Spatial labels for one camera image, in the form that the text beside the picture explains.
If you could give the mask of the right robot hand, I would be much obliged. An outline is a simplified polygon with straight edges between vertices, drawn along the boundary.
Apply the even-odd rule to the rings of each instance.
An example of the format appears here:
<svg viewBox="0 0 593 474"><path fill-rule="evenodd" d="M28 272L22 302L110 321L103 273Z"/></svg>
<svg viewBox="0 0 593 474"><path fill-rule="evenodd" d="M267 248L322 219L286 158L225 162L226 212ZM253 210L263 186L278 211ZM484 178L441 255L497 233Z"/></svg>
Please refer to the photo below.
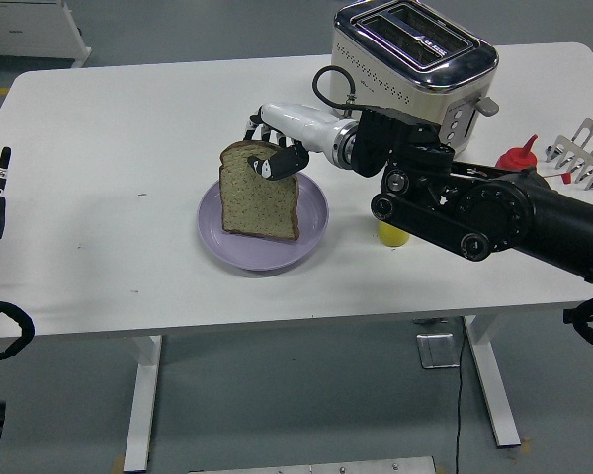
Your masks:
<svg viewBox="0 0 593 474"><path fill-rule="evenodd" d="M266 103L251 115L245 137L253 137L262 129L262 139L268 141L275 131L279 139L289 138L293 144L282 144L269 158L251 156L249 166L264 179L278 181L304 169L311 152L322 153L334 166L351 168L351 148L357 123L339 119L319 109L287 103Z"/></svg>

